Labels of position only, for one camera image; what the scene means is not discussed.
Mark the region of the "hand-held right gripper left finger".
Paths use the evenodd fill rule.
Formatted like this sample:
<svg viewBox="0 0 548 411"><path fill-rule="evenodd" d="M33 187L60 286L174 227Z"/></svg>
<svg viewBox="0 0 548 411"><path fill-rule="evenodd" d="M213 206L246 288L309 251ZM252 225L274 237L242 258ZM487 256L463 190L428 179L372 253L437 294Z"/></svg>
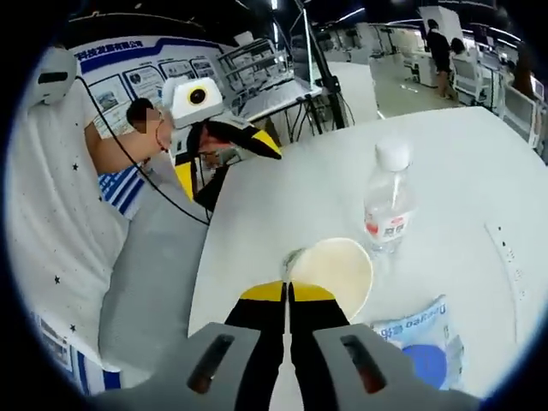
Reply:
<svg viewBox="0 0 548 411"><path fill-rule="evenodd" d="M246 290L223 323L177 343L147 383L147 410L266 410L283 358L286 285Z"/></svg>

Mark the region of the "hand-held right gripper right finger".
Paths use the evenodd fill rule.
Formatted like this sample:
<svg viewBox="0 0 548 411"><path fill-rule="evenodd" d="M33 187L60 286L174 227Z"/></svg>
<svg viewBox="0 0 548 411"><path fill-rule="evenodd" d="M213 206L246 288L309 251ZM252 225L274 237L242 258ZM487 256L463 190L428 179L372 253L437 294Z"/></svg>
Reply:
<svg viewBox="0 0 548 411"><path fill-rule="evenodd" d="M335 296L289 284L291 361L305 410L477 410L480 400L423 382L412 361L366 325L352 325Z"/></svg>

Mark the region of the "person's left hand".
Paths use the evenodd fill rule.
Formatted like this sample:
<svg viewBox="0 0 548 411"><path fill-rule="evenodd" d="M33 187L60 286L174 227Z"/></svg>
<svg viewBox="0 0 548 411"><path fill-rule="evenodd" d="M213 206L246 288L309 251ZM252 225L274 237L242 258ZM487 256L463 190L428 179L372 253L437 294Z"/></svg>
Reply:
<svg viewBox="0 0 548 411"><path fill-rule="evenodd" d="M158 124L155 128L155 139L160 149L167 152L170 149L172 142L172 134L174 125L172 117L169 113L161 112L159 114Z"/></svg>

